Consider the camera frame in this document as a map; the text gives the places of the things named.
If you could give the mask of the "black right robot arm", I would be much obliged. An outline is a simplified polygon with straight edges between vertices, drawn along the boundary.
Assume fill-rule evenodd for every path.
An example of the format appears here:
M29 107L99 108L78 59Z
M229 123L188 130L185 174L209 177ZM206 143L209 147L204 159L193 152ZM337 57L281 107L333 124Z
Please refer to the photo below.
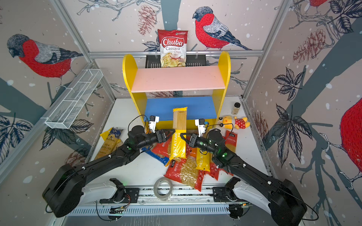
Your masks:
M234 175L229 181L230 194L246 200L271 215L279 226L297 226L306 214L304 203L296 186L289 180L280 181L262 173L225 146L219 129L208 137L195 133L181 133L189 147L212 153L212 161L221 169Z

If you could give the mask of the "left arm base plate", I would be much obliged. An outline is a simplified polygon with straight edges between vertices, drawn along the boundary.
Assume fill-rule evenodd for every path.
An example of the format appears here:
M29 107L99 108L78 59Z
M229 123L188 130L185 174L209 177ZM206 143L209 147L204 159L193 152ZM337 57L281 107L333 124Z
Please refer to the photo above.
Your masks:
M101 199L100 204L116 204L116 203L137 203L139 197L139 188L119 188L115 194L108 199Z

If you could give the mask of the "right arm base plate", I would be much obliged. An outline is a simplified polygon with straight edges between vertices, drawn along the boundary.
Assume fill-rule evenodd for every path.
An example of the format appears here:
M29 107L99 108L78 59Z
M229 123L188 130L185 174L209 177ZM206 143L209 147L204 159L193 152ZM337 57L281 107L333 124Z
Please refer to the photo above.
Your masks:
M215 202L242 202L249 203L246 200L239 199L236 195L228 188L224 186L215 186L212 188L212 194Z

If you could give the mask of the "yellow Pastatime spaghetti bag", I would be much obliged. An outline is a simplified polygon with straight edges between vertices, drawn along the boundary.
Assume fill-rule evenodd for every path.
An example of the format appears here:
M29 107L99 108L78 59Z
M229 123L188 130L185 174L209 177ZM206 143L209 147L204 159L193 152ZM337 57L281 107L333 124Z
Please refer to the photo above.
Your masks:
M196 169L210 172L210 153L207 151L197 151Z
M170 160L186 159L186 144L181 134L187 129L187 107L173 110L173 129L175 133L172 136Z

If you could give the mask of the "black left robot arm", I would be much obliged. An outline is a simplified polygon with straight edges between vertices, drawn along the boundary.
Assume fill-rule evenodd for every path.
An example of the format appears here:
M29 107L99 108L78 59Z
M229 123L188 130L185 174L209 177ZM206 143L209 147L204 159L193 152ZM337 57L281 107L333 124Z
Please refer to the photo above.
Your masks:
M141 149L154 143L164 143L175 133L175 129L161 129L146 134L143 126L137 125L128 132L128 139L111 154L97 160L71 167L59 168L42 196L51 212L58 218L74 210L83 195L82 189L101 175L136 159Z

